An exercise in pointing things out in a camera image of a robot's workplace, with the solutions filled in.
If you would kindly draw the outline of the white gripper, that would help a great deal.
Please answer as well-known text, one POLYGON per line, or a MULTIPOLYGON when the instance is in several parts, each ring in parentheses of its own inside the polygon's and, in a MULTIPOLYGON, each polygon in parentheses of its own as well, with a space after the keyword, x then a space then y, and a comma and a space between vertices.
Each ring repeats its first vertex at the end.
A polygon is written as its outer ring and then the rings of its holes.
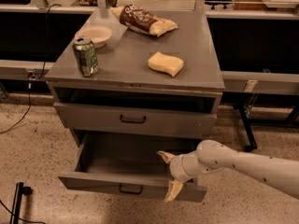
POLYGON ((168 182, 168 191, 164 201, 174 201, 183 188, 183 183, 199 176, 218 172, 220 167, 219 158, 222 154, 215 151, 196 150, 187 154, 174 155, 159 150, 158 155, 170 166, 171 176, 175 180, 168 182))

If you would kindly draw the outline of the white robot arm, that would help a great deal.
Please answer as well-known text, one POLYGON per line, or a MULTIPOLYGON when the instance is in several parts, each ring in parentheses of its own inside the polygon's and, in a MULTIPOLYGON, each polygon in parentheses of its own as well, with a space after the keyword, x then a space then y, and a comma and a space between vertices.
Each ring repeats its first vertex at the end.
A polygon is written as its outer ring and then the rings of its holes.
POLYGON ((174 155, 161 150, 157 154, 169 165, 173 177, 168 182, 166 202, 174 201, 189 180, 221 168, 235 170, 299 198, 298 161, 236 151, 214 140, 200 142, 195 151, 187 154, 174 155))

